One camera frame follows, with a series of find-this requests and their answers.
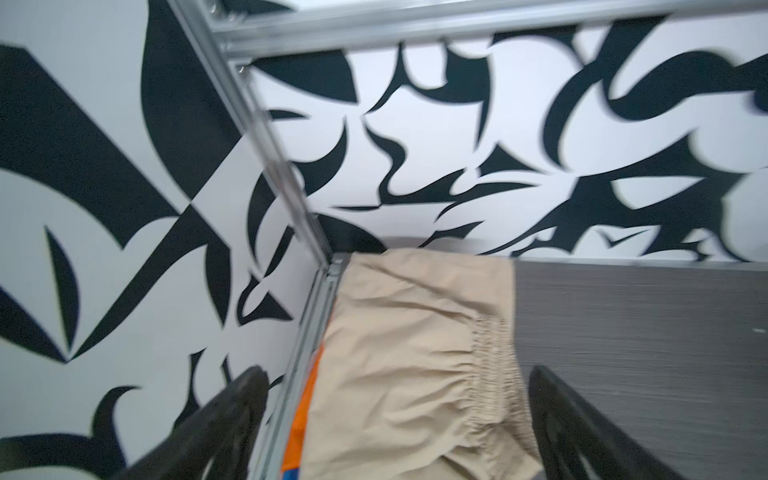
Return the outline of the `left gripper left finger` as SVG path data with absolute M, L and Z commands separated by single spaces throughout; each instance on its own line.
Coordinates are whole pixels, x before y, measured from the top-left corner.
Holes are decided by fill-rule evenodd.
M 245 479 L 266 410 L 267 373 L 253 366 L 117 479 Z

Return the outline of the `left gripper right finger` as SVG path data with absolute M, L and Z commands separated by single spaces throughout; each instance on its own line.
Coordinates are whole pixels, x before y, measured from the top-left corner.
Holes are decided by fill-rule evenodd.
M 680 479 L 552 370 L 535 366 L 529 404 L 548 479 Z

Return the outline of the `rainbow coloured shorts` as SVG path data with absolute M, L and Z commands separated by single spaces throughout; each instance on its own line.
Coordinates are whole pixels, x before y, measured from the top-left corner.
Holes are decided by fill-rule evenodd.
M 324 345 L 321 344 L 313 354 L 311 370 L 295 411 L 281 466 L 282 480 L 297 480 L 300 476 L 301 458 L 309 418 L 309 408 L 317 380 L 320 359 L 323 353 Z

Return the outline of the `beige shorts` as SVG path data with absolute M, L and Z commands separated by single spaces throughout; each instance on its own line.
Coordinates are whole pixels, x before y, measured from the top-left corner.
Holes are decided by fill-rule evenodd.
M 352 255 L 322 341 L 301 477 L 535 477 L 514 329 L 509 259 Z

